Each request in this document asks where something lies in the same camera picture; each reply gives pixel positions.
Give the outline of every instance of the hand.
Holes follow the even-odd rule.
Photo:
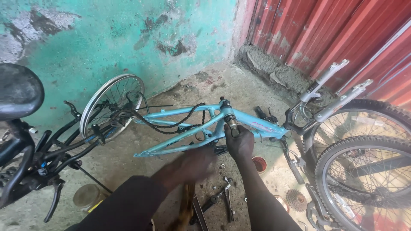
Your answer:
[[[230,127],[224,125],[224,133],[226,134],[226,143],[230,155],[237,161],[251,160],[254,149],[254,134],[252,134],[247,128],[239,125],[238,130],[240,135],[233,137],[231,135]]]
[[[208,166],[216,159],[213,147],[203,146],[190,149],[161,168],[151,178],[164,185],[171,192],[179,184],[205,179],[211,174],[207,172]]]

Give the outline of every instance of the bicycle chain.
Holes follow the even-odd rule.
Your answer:
[[[141,121],[143,121],[143,122],[144,122],[145,124],[147,124],[149,127],[153,128],[155,131],[157,131],[157,132],[159,132],[159,133],[162,133],[162,134],[165,134],[165,135],[172,135],[172,134],[176,134],[176,133],[178,133],[178,132],[185,132],[185,131],[187,131],[187,130],[190,130],[190,129],[193,128],[193,127],[198,127],[198,126],[203,125],[204,122],[205,122],[205,118],[206,118],[206,111],[203,111],[203,121],[202,121],[202,124],[191,125],[191,126],[188,126],[188,127],[184,127],[184,128],[183,128],[182,130],[180,130],[180,131],[177,130],[177,131],[174,131],[174,132],[165,132],[165,131],[162,131],[162,130],[159,129],[159,128],[173,128],[173,127],[176,127],[176,126],[184,123],[184,122],[192,115],[192,113],[194,112],[194,110],[195,110],[196,108],[198,108],[199,106],[202,106],[202,105],[205,105],[205,103],[199,103],[199,104],[195,105],[184,119],[182,119],[180,122],[178,122],[178,123],[176,123],[176,124],[174,124],[174,125],[163,126],[163,125],[155,125],[155,124],[152,124],[152,123],[148,122],[148,121],[147,121],[142,115],[140,115],[137,111],[132,110],[132,109],[123,109],[123,110],[118,111],[116,114],[113,115],[112,120],[115,120],[115,119],[117,118],[118,114],[120,114],[121,112],[126,112],[126,113],[130,113],[130,114],[136,116],[138,119],[140,119]]]

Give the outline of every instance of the person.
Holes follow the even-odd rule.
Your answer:
[[[301,230],[268,191],[251,160],[254,135],[243,126],[238,129],[240,135],[233,138],[228,125],[224,127],[228,151],[240,170],[247,195],[251,230]],[[212,147],[201,147],[186,151],[151,177],[130,177],[77,224],[76,230],[146,230],[167,194],[179,184],[205,179],[215,159]]]

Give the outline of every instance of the turquoise wall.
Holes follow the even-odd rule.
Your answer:
[[[123,73],[147,97],[229,55],[236,0],[15,0],[0,11],[0,62],[42,80],[43,106],[25,120],[56,131]]]

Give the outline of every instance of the bicycle saddle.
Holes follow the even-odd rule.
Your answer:
[[[39,77],[27,67],[0,63],[0,121],[29,116],[44,101]]]

